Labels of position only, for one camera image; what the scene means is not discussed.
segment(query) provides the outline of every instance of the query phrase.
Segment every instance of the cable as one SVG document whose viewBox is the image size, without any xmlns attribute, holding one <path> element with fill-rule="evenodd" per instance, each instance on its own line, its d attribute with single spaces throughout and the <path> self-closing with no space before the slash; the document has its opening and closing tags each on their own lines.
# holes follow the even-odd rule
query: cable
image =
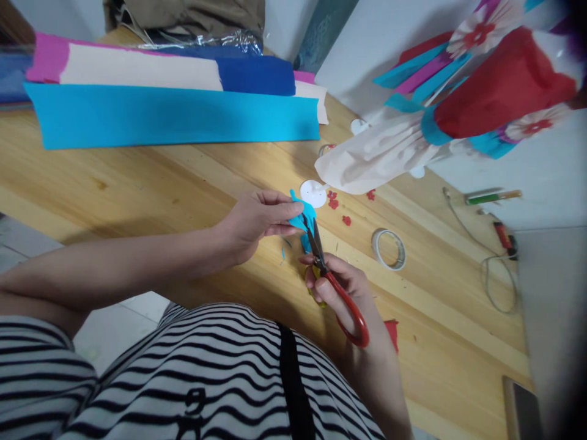
<svg viewBox="0 0 587 440">
<path fill-rule="evenodd" d="M 483 243 L 481 243 L 479 240 L 477 240 L 473 236 L 473 234 L 469 231 L 469 229 L 465 226 L 465 224 L 462 222 L 462 220 L 458 216 L 457 212 L 454 210 L 454 207 L 452 205 L 452 200 L 451 200 L 451 193 L 448 191 L 448 188 L 444 187 L 442 189 L 442 193 L 445 195 L 445 199 L 446 199 L 446 202 L 448 203 L 448 207 L 451 209 L 452 213 L 454 214 L 454 217 L 457 219 L 457 221 L 462 226 L 462 228 L 465 230 L 465 232 L 469 235 L 469 237 L 471 237 L 471 239 L 473 241 L 475 241 L 475 243 L 477 243 L 478 245 L 480 245 L 481 247 L 483 247 L 484 249 L 489 251 L 491 254 L 493 254 L 493 257 L 487 257 L 481 262 L 481 276 L 483 275 L 483 267 L 485 267 L 485 294 L 489 298 L 489 301 L 491 302 L 491 304 L 493 304 L 493 307 L 495 307 L 495 309 L 500 313 L 503 313 L 505 315 L 516 314 L 518 312 L 518 302 L 519 302 L 520 295 L 519 295 L 519 291 L 518 291 L 518 286 L 517 286 L 515 279 L 514 279 L 514 274 L 512 274 L 512 271 L 509 269 L 508 265 L 505 264 L 504 260 L 510 259 L 511 257 L 515 257 L 518 254 L 518 252 L 516 251 L 516 253 L 514 255 L 508 255 L 507 253 L 500 255 L 500 254 L 497 254 L 496 252 L 494 252 L 492 249 L 490 249 L 486 245 L 484 245 Z M 506 268 L 506 271 L 508 272 L 508 275 L 509 275 L 509 279 L 512 282 L 512 286 L 514 288 L 514 305 L 509 310 L 500 309 L 497 306 L 497 304 L 495 303 L 495 300 L 493 299 L 493 297 L 491 296 L 491 293 L 489 292 L 489 263 L 492 260 L 499 260 L 501 262 L 501 264 Z"/>
</svg>

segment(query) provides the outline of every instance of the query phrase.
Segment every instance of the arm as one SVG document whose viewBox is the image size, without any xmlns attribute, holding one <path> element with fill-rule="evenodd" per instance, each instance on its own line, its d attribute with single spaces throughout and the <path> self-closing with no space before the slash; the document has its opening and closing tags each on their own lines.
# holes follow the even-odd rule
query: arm
<svg viewBox="0 0 587 440">
<path fill-rule="evenodd" d="M 247 261 L 267 235 L 291 235 L 301 203 L 277 191 L 241 197 L 210 229 L 80 243 L 40 255 L 0 275 L 0 315 L 25 315 L 74 336 L 89 312 Z"/>
<path fill-rule="evenodd" d="M 304 255 L 300 261 L 310 265 L 313 258 L 312 255 Z M 388 439 L 408 440 L 412 438 L 412 427 L 402 389 L 399 360 L 373 300 L 369 281 L 364 272 L 332 254 L 325 254 L 325 260 L 359 307 L 371 337 L 364 349 L 347 342 L 343 374 L 383 434 Z M 306 272 L 306 285 L 312 289 L 317 301 L 325 301 L 334 310 L 350 333 L 357 334 L 347 306 L 327 279 L 316 280 L 310 270 Z"/>
</svg>

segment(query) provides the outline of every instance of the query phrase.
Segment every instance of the person's left hand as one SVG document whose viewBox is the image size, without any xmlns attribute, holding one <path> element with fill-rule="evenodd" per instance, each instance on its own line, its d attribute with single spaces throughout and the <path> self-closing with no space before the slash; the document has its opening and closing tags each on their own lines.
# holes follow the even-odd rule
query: person's left hand
<svg viewBox="0 0 587 440">
<path fill-rule="evenodd" d="M 249 192 L 239 198 L 232 211 L 214 228 L 222 240 L 229 241 L 235 264 L 242 264 L 253 256 L 261 238 L 299 231 L 288 220 L 303 210 L 303 203 L 293 202 L 279 191 Z"/>
</svg>

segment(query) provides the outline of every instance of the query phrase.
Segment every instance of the scissor blade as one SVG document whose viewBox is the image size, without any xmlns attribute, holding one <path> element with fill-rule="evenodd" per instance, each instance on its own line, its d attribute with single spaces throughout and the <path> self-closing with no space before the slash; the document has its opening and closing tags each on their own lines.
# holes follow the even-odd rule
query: scissor blade
<svg viewBox="0 0 587 440">
<path fill-rule="evenodd" d="M 322 240 L 320 239 L 320 232 L 318 231 L 318 222 L 314 219 L 314 241 L 316 242 L 316 248 L 318 249 L 318 254 L 314 254 L 316 257 L 320 257 L 322 260 L 324 259 L 324 251 L 322 250 Z"/>
<path fill-rule="evenodd" d="M 310 247 L 312 248 L 312 253 L 314 254 L 315 257 L 318 257 L 320 255 L 320 248 L 318 247 L 318 245 L 316 244 L 316 236 L 314 233 L 312 233 L 312 228 L 310 228 L 310 225 L 308 224 L 308 218 L 306 217 L 305 214 L 302 214 L 302 217 L 304 219 L 304 226 L 306 226 L 306 232 L 308 233 L 308 241 L 310 242 Z"/>
</svg>

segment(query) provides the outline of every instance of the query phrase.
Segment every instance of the black strap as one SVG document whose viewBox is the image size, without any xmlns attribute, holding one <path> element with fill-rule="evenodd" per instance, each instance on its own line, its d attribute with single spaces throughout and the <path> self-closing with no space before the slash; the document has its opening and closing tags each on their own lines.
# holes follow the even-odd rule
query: black strap
<svg viewBox="0 0 587 440">
<path fill-rule="evenodd" d="M 279 369 L 281 381 L 286 395 L 287 413 L 293 440 L 308 440 L 316 438 L 316 428 L 312 408 L 308 401 L 306 389 L 301 383 L 298 350 L 293 332 L 277 323 L 281 333 L 281 353 L 279 355 Z"/>
</svg>

